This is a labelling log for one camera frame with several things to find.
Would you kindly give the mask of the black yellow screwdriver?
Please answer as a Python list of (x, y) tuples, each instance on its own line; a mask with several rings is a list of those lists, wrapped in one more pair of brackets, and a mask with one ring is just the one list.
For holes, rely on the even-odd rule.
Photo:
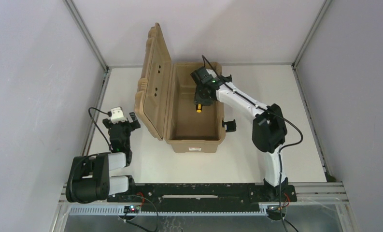
[(196, 112), (197, 113), (201, 113), (202, 112), (202, 105), (201, 104), (197, 104), (196, 105)]

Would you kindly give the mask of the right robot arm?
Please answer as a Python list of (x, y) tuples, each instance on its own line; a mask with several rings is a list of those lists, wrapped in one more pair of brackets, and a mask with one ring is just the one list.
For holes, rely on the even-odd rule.
[(232, 83), (232, 77), (224, 77), (213, 69), (200, 67), (191, 73), (196, 84), (194, 104), (200, 113), (204, 106), (222, 102), (242, 113), (252, 123), (252, 142), (265, 153), (266, 172), (264, 185), (268, 195), (277, 196), (288, 184), (283, 173), (279, 152), (285, 143), (287, 128), (281, 108), (268, 106), (242, 92)]

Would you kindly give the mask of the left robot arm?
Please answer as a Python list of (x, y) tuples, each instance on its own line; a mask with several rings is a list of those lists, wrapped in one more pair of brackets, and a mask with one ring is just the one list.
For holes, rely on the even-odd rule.
[(132, 160), (131, 133), (141, 127), (134, 112), (129, 121), (120, 111), (120, 116), (108, 113), (102, 120), (108, 130), (110, 150), (89, 156), (73, 158), (65, 195), (71, 203), (91, 203), (105, 200), (109, 195), (128, 190), (127, 176), (112, 180), (110, 171), (128, 167)]

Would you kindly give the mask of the tan plastic storage bin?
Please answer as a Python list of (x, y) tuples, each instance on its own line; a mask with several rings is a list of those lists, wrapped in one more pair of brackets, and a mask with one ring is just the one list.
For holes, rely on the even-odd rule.
[(191, 73), (202, 67), (203, 62), (172, 62), (160, 24), (150, 28), (134, 111), (176, 153), (215, 153), (226, 137), (223, 103), (196, 110)]

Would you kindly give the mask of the small circuit board with leds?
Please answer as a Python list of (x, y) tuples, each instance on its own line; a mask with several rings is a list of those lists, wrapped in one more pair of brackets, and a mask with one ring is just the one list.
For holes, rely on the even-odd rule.
[(126, 205), (124, 206), (124, 214), (138, 214), (141, 207), (139, 205)]

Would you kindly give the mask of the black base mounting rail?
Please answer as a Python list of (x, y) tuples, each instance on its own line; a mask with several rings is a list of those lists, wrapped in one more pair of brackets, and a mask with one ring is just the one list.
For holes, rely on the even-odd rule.
[(135, 184), (107, 198), (110, 203), (141, 203), (142, 210), (160, 213), (251, 213), (260, 204), (287, 206), (297, 202), (293, 185), (277, 196), (268, 195), (263, 183)]

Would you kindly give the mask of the left aluminium corner post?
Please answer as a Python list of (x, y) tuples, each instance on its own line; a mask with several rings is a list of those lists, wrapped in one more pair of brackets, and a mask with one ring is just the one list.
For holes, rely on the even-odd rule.
[(90, 33), (90, 30), (87, 27), (82, 15), (80, 14), (75, 2), (73, 0), (63, 0), (63, 3), (70, 12), (77, 28), (82, 33), (86, 43), (88, 44), (96, 60), (98, 61), (104, 72), (108, 72), (109, 66), (107, 65), (103, 55), (101, 54), (101, 51), (97, 46), (97, 43), (95, 42), (92, 34)]

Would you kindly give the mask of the aluminium corner post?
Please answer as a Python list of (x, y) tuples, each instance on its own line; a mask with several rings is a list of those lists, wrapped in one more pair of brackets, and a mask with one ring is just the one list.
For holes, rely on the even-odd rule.
[(308, 31), (304, 42), (302, 43), (299, 52), (297, 53), (294, 62), (292, 63), (293, 69), (296, 69), (297, 66), (299, 65), (309, 43), (311, 42), (314, 34), (316, 33), (321, 21), (323, 20), (325, 14), (327, 13), (330, 5), (332, 4), (333, 0), (324, 0), (320, 10), (317, 13), (316, 18), (314, 19), (312, 26), (310, 30)]
[(104, 72), (108, 72), (109, 66), (107, 65), (103, 55), (101, 54), (101, 51), (97, 46), (97, 43), (95, 42), (92, 34), (90, 33), (90, 30), (87, 27), (82, 15), (80, 14), (75, 2), (73, 0), (63, 0), (63, 3), (70, 12), (77, 28), (82, 33), (86, 43), (88, 44), (96, 60), (98, 61)]

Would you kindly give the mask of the right aluminium corner post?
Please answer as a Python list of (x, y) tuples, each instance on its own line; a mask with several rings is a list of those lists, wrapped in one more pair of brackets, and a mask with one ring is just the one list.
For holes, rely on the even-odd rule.
[(299, 52), (297, 53), (294, 62), (292, 63), (293, 69), (296, 69), (297, 66), (299, 65), (309, 43), (311, 42), (314, 34), (316, 33), (321, 21), (323, 20), (325, 14), (327, 13), (330, 5), (332, 4), (333, 0), (324, 0), (320, 10), (317, 13), (316, 18), (314, 19), (312, 26), (310, 30), (308, 31), (304, 42), (302, 43)]

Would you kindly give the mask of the aluminium frame front rail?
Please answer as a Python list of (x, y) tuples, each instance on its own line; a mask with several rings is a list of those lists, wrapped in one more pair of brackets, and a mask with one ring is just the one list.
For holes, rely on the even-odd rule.
[(348, 204), (342, 183), (294, 183), (282, 196), (271, 196), (263, 183), (136, 184), (137, 197), (118, 193), (89, 204), (69, 203), (61, 193), (58, 205), (71, 215), (238, 216), (266, 215), (278, 206)]

